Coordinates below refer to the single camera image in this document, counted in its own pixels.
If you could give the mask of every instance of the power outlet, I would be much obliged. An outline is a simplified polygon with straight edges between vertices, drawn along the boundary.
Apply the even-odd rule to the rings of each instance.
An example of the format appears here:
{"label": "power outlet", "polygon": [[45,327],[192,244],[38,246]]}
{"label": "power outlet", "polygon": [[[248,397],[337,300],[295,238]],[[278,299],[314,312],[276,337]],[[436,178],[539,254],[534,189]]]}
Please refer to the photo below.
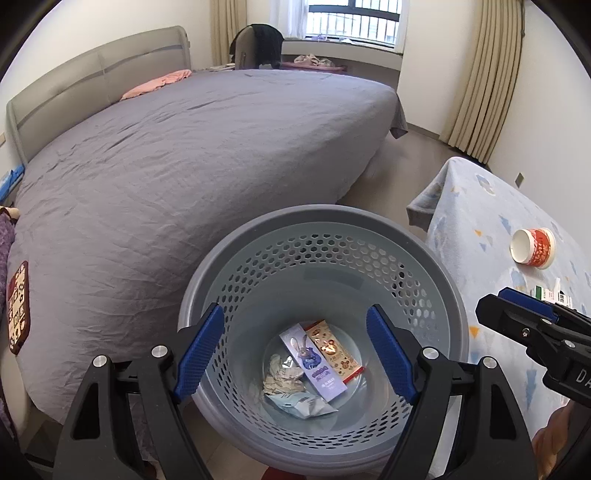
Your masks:
{"label": "power outlet", "polygon": [[523,183],[523,175],[521,174],[521,172],[519,172],[519,175],[517,175],[517,178],[515,179],[515,185],[517,185],[517,188],[521,187],[521,184]]}

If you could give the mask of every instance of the candy bar wrapper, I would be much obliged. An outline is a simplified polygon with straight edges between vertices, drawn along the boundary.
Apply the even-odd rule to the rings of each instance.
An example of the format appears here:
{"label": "candy bar wrapper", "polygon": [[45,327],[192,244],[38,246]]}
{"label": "candy bar wrapper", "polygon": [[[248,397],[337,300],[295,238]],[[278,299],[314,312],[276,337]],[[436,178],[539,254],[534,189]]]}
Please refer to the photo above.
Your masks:
{"label": "candy bar wrapper", "polygon": [[287,329],[280,337],[291,356],[304,369],[308,380],[326,401],[331,401],[347,390],[347,385],[320,354],[300,324]]}
{"label": "candy bar wrapper", "polygon": [[363,371],[363,367],[355,361],[330,331],[326,320],[309,326],[306,328],[306,333],[334,371],[339,374],[343,383],[349,382]]}

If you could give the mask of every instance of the windowsill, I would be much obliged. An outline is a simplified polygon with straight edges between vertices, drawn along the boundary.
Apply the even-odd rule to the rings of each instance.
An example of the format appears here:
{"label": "windowsill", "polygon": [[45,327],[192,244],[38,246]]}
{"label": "windowsill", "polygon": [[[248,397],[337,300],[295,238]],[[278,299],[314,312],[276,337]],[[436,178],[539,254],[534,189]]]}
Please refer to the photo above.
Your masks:
{"label": "windowsill", "polygon": [[284,55],[313,54],[317,57],[361,61],[400,71],[402,55],[394,53],[392,47],[355,40],[351,42],[344,43],[331,39],[317,41],[308,38],[305,40],[286,38],[283,42],[282,53]]}

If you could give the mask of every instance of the beige curtain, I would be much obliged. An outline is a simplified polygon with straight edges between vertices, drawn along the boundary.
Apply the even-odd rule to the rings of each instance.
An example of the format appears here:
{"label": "beige curtain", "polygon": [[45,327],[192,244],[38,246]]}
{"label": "beige curtain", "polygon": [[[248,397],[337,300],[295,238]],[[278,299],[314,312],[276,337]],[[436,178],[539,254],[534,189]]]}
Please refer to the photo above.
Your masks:
{"label": "beige curtain", "polygon": [[230,45],[246,27],[246,0],[210,0],[214,65],[230,61]]}
{"label": "beige curtain", "polygon": [[439,139],[482,163],[505,122],[523,35],[522,0],[479,0],[472,51]]}

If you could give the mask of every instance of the trash can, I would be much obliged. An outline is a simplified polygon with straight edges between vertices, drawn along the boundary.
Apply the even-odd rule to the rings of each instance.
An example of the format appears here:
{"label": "trash can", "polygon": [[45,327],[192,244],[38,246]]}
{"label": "trash can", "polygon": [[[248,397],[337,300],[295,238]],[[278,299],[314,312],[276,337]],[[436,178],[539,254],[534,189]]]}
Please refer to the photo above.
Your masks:
{"label": "trash can", "polygon": [[[410,406],[392,390],[365,331],[379,303],[423,346],[465,361],[466,313],[445,268],[417,238],[389,220],[338,205],[263,215],[207,255],[184,295],[179,327],[211,302],[225,329],[193,400],[208,422],[252,458],[303,475],[347,475],[381,467]],[[262,393],[279,334],[326,319],[365,367],[331,402],[337,413],[300,420]]]}

